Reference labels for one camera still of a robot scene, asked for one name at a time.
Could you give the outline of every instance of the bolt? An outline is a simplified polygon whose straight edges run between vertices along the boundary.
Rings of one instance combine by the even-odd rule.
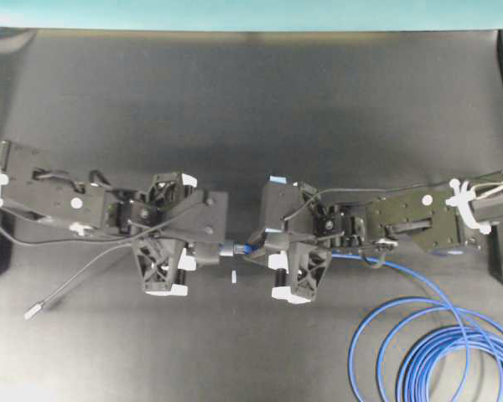
[[[72,209],[80,209],[84,205],[84,201],[81,198],[74,197],[70,201],[70,206]]]
[[[434,198],[430,194],[425,194],[423,195],[423,198],[421,198],[421,204],[423,204],[425,207],[428,207],[433,204]]]

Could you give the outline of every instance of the black cable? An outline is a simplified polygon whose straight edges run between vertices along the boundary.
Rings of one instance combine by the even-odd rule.
[[[448,182],[441,183],[430,183],[430,184],[412,184],[410,186],[398,187],[398,188],[326,188],[324,190],[320,190],[317,193],[313,194],[309,199],[300,205],[294,212],[283,217],[283,221],[287,222],[296,216],[298,216],[308,205],[310,205],[316,198],[320,197],[323,194],[327,193],[398,193],[401,191],[412,190],[415,188],[424,188],[424,187],[437,187],[439,185],[445,184]]]
[[[140,239],[141,237],[143,237],[144,235],[146,235],[148,233],[152,233],[156,230],[160,230],[160,229],[172,224],[175,220],[183,217],[192,208],[194,208],[198,205],[205,205],[206,206],[206,204],[203,202],[192,204],[188,208],[186,208],[183,211],[176,214],[174,217],[167,219],[160,224],[156,224],[152,228],[143,230],[133,236],[122,237],[120,239],[107,239],[107,240],[56,239],[56,240],[43,240],[43,241],[25,241],[25,240],[20,240],[20,239],[13,237],[1,225],[0,225],[0,234],[3,235],[9,241],[11,241],[13,244],[21,245],[23,247],[37,247],[37,246],[41,246],[41,245],[62,245],[62,244],[67,244],[67,243],[87,243],[87,244],[91,244],[91,245],[119,245],[119,244],[133,242],[134,240]]]
[[[79,186],[79,181],[77,179],[73,178],[70,175],[70,173],[66,172],[65,170],[49,170],[49,171],[36,172],[34,174],[34,178],[36,180],[57,178],[59,180],[63,180],[65,182],[69,183],[77,193],[83,193],[82,188]]]
[[[469,178],[469,180],[476,180],[478,182],[484,183],[487,182],[485,178]],[[430,187],[438,187],[438,186],[443,186],[444,184],[449,183],[449,180],[447,181],[442,181],[438,183],[416,183],[416,184],[411,184],[409,186],[404,186],[404,187],[397,187],[397,188],[326,188],[324,190],[320,190],[317,193],[313,194],[305,203],[300,205],[294,212],[291,214],[283,217],[282,221],[283,222],[288,222],[289,220],[293,219],[294,217],[298,216],[307,206],[309,206],[316,198],[320,197],[323,194],[326,193],[399,193],[401,191],[407,191],[407,190],[413,190],[415,188],[430,188]],[[346,206],[353,206],[353,207],[359,207],[359,206],[366,206],[367,204],[370,204],[371,201],[369,202],[363,202],[363,203],[347,203],[343,204],[340,203],[340,205],[346,205]]]
[[[87,264],[85,264],[82,268],[80,268],[75,274],[69,277],[66,281],[64,281],[60,286],[58,286],[56,289],[54,289],[50,294],[48,294],[47,297],[41,299],[40,301],[36,302],[33,304],[25,313],[24,313],[24,319],[29,320],[32,318],[35,314],[40,312],[44,305],[50,302],[52,299],[57,297],[72,281],[74,281],[78,276],[80,276],[82,273],[84,273],[88,268],[93,266],[100,258],[103,256],[110,254],[111,252],[122,249],[124,247],[130,247],[131,245],[115,245],[113,247],[110,247],[109,249],[103,250],[101,253],[96,255],[94,258],[90,260]]]

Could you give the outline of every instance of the black wire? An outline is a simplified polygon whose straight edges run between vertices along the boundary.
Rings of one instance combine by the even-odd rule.
[[[13,237],[1,225],[0,225],[0,234],[3,235],[9,241],[11,241],[13,244],[21,245],[23,247],[37,247],[37,246],[41,246],[41,245],[62,245],[62,244],[68,244],[68,243],[87,243],[87,244],[91,244],[91,245],[119,245],[119,244],[133,242],[134,240],[140,239],[144,235],[147,235],[148,233],[152,233],[156,230],[160,230],[160,229],[172,224],[175,220],[185,216],[192,208],[194,208],[198,205],[207,206],[207,204],[205,204],[203,202],[192,204],[188,208],[186,208],[183,211],[176,214],[174,217],[167,219],[160,224],[156,224],[155,226],[153,226],[149,229],[143,230],[133,236],[122,237],[120,239],[107,239],[107,240],[56,239],[56,240],[43,240],[43,241],[25,241],[25,240],[21,240],[21,239],[17,239],[15,237]]]
[[[441,183],[417,183],[412,184],[410,186],[405,187],[397,187],[397,188],[326,188],[324,190],[320,190],[317,193],[313,194],[309,199],[300,205],[294,212],[283,217],[283,221],[287,222],[296,216],[298,216],[308,205],[310,205],[317,197],[320,197],[323,194],[327,193],[398,193],[401,191],[412,190],[415,188],[424,188],[424,187],[437,187],[443,185],[448,182]]]
[[[79,181],[73,178],[69,172],[65,170],[49,170],[37,172],[34,174],[36,180],[45,180],[48,178],[57,178],[69,183],[77,193],[83,193],[82,188],[79,186]]]

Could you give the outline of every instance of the blue cable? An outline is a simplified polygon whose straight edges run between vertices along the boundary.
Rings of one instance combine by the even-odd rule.
[[[347,260],[362,260],[358,255],[344,255],[332,254],[334,258],[347,259]],[[377,262],[377,259],[368,258],[371,262]],[[490,318],[478,313],[466,310],[460,307],[455,307],[451,304],[447,296],[439,289],[439,287],[430,281],[425,276],[412,271],[405,266],[398,265],[389,261],[384,262],[384,265],[389,266],[397,271],[408,274],[435,291],[441,301],[425,297],[405,297],[389,301],[376,310],[371,312],[360,324],[356,330],[349,348],[349,379],[350,386],[354,391],[355,397],[363,402],[364,399],[360,393],[355,379],[354,371],[354,354],[360,335],[364,332],[366,327],[371,321],[380,315],[385,310],[397,307],[408,303],[424,303],[429,304],[431,307],[425,308],[421,311],[414,312],[410,316],[400,321],[386,336],[383,341],[378,357],[376,359],[376,380],[378,383],[378,390],[381,399],[387,402],[389,399],[386,397],[386,391],[382,376],[382,365],[384,355],[390,341],[399,333],[399,331],[406,326],[409,322],[422,317],[432,312],[450,312],[454,315],[458,325],[451,327],[444,327],[429,333],[426,337],[421,339],[411,349],[408,355],[403,359],[403,363],[397,375],[397,386],[395,392],[395,401],[397,402],[428,402],[430,400],[430,382],[432,373],[438,361],[445,355],[456,352],[458,350],[465,350],[466,364],[464,367],[464,374],[460,381],[460,385],[453,395],[452,401],[456,401],[462,389],[464,388],[465,381],[469,372],[469,350],[479,349],[495,358],[499,369],[499,391],[497,401],[501,402],[503,399],[503,338],[498,337],[495,333],[483,330],[473,317],[490,324],[497,332],[503,335],[503,327],[494,322]]]

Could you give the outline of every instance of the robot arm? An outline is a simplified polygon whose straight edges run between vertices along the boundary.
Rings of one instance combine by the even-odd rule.
[[[503,222],[503,173],[394,190],[365,204],[327,205],[320,195],[329,190],[271,178],[262,190],[260,226],[249,239],[255,249],[247,259],[276,271],[272,297],[299,304],[316,298],[332,253],[364,259],[378,254],[384,261],[408,237],[430,254],[463,254],[474,245],[473,230],[487,235]]]
[[[54,170],[39,149],[0,142],[0,207],[77,239],[130,242],[147,294],[186,296],[186,272],[219,262],[226,193],[197,189],[182,173],[155,175],[147,191],[113,188],[97,171],[90,176],[79,182]]]

